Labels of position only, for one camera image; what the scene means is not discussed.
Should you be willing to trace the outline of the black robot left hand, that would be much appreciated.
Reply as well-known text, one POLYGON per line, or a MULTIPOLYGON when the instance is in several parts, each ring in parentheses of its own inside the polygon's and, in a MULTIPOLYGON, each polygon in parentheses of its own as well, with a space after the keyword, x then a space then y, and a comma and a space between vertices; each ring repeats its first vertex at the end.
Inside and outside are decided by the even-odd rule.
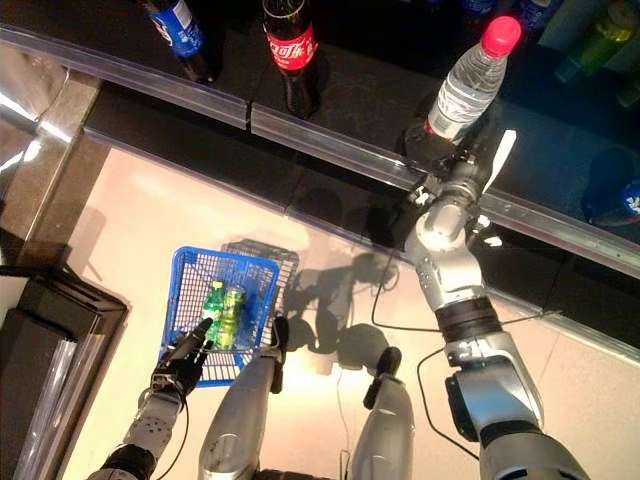
POLYGON ((177 338, 151 375, 150 387, 153 392, 174 392, 185 402, 201 377, 212 344, 207 340, 212 323, 211 318, 206 318, 189 333, 177 338))

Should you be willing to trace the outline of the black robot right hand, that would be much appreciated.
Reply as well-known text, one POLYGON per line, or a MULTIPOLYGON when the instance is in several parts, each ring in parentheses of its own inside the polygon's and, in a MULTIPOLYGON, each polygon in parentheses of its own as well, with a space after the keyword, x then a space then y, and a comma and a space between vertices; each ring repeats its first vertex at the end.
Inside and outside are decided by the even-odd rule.
POLYGON ((424 183, 436 196, 442 191, 458 190, 471 203, 479 201, 489 173, 488 168, 481 165, 478 144, 456 145, 418 122, 402 133, 400 150, 405 164, 421 173, 424 183))

